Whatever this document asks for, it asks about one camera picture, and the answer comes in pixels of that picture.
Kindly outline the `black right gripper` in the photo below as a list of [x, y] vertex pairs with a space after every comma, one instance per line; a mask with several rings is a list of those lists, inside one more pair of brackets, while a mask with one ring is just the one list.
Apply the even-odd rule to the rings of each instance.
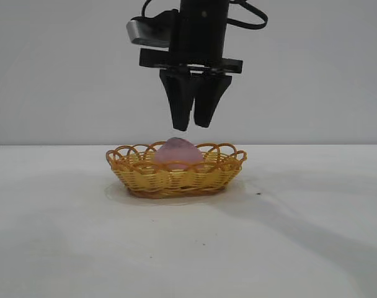
[[[154, 38], [151, 46], [168, 49], [142, 48], [139, 65], [164, 69], [160, 70], [159, 77], [176, 130], [187, 130], [189, 126], [193, 106], [189, 71], [242, 72], [243, 61], [223, 58], [228, 9], [228, 1], [181, 1], [178, 9], [154, 17], [140, 17]], [[197, 80], [194, 121], [197, 126], [208, 128], [232, 76], [203, 73]]]

